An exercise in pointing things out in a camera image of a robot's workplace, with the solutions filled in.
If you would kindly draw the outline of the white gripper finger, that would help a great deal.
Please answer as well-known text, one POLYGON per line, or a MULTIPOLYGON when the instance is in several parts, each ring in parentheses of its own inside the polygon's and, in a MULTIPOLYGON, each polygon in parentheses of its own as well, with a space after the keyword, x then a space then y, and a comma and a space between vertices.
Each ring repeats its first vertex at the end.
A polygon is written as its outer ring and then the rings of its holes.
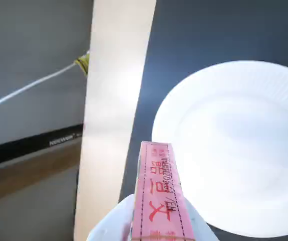
POLYGON ((86 240, 130 240, 134 194, 123 199, 89 233, 86 240))
POLYGON ((189 212, 191 225, 193 228, 194 236, 196 240, 201 241, 213 241, 214 232, 211 230, 206 221, 201 217, 197 210, 193 207, 190 201, 185 198, 187 209, 189 212))

